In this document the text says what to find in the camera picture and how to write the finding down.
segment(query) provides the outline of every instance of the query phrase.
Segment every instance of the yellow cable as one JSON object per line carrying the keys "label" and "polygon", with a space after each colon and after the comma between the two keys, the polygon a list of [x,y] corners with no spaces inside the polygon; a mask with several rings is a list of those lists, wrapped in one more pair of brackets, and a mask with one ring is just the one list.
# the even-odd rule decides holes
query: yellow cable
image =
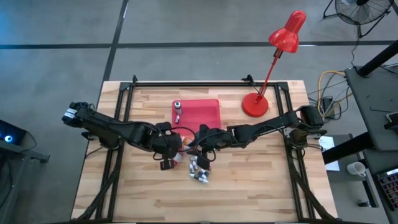
{"label": "yellow cable", "polygon": [[335,73],[335,74],[339,74],[339,75],[342,75],[345,77],[345,73],[334,71],[334,70],[325,71],[319,76],[319,79],[318,79],[318,112],[320,115],[322,115],[322,113],[321,113],[321,81],[322,81],[323,75],[326,73]]}

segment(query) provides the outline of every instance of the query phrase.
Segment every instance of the lamp base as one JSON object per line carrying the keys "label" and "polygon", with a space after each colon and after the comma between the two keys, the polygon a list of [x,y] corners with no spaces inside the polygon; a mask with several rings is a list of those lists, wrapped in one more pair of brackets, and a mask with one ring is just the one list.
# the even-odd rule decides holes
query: lamp base
{"label": "lamp base", "polygon": [[249,93],[244,96],[242,101],[243,111],[253,118],[258,118],[264,115],[268,110],[268,101],[262,96],[262,98],[256,103],[258,93]]}

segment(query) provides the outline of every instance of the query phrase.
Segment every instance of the red desk lamp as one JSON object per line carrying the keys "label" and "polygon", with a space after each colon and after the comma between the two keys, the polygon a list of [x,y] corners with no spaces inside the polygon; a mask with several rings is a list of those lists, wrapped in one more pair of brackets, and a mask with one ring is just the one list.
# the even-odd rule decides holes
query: red desk lamp
{"label": "red desk lamp", "polygon": [[299,37],[297,33],[303,26],[304,21],[305,13],[303,11],[296,10],[290,15],[285,27],[275,31],[268,38],[268,41],[277,47],[277,50],[275,51],[274,61],[268,71],[267,78],[260,91],[258,93],[249,93],[243,98],[242,109],[247,115],[258,118],[267,112],[268,101],[264,97],[264,93],[266,92],[269,76],[283,51],[296,53],[297,47],[299,46]]}

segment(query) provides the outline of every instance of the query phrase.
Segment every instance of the concrete floor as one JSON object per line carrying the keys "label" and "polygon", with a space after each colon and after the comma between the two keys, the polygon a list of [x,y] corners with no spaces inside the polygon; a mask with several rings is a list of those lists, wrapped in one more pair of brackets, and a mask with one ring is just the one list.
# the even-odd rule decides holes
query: concrete floor
{"label": "concrete floor", "polygon": [[[339,18],[322,20],[327,4],[317,0],[300,4],[294,0],[130,0],[119,42],[265,42],[293,10],[301,9],[307,21],[300,40],[336,41],[336,46],[305,46],[296,54],[284,54],[272,79],[304,80],[310,93],[317,89],[321,72],[351,66],[354,46],[338,44],[356,40],[355,26]],[[111,43],[121,5],[122,0],[0,0],[0,44]],[[395,40],[398,29],[391,27],[396,27],[397,17],[392,11],[363,40]],[[385,47],[360,45],[354,63],[366,63]],[[274,50],[119,49],[110,80],[130,80],[133,74],[139,80],[238,80],[249,73],[260,80]],[[69,219],[87,142],[81,130],[65,126],[61,117],[71,101],[96,103],[108,55],[109,49],[0,50],[0,103],[10,108],[0,110],[0,119],[29,130],[37,150],[51,155],[48,164],[32,166],[16,208],[16,214],[24,215],[15,216],[13,223]],[[388,61],[397,62],[397,57]],[[331,83],[341,80],[336,76]],[[345,83],[338,85],[326,94],[336,96],[345,87]],[[330,134],[365,132],[354,98],[349,98],[343,117],[324,128]],[[370,212],[355,206],[363,197],[355,183],[332,182],[331,186],[340,218],[386,221],[381,208]]]}

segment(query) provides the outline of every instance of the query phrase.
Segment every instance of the wooden table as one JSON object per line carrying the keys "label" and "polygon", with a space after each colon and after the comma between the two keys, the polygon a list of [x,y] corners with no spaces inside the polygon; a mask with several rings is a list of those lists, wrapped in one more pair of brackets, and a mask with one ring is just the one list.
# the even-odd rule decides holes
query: wooden table
{"label": "wooden table", "polygon": [[[294,109],[307,105],[304,82],[288,83]],[[104,82],[98,104],[100,113],[113,117],[119,84]],[[245,94],[251,92],[251,87],[135,87],[129,119],[154,124],[171,122],[172,101],[177,99],[219,99],[222,128],[234,124],[255,124],[279,115],[275,92],[268,88],[268,112],[260,118],[246,116],[241,109],[241,101]],[[284,111],[287,111],[285,100],[282,101]],[[98,142],[91,142],[88,152],[98,146]],[[72,218],[81,215],[98,193],[105,158],[106,150],[103,150],[86,159]],[[321,152],[307,148],[304,161],[312,192],[336,217]],[[159,162],[152,159],[151,153],[126,145],[114,222],[297,221],[280,133],[262,136],[245,149],[223,149],[218,152],[217,160],[212,163],[208,184],[191,179],[188,164],[189,157],[185,156],[175,169],[160,171]],[[302,191],[300,198],[304,216],[307,217]],[[108,204],[105,203],[104,211],[107,210]]]}

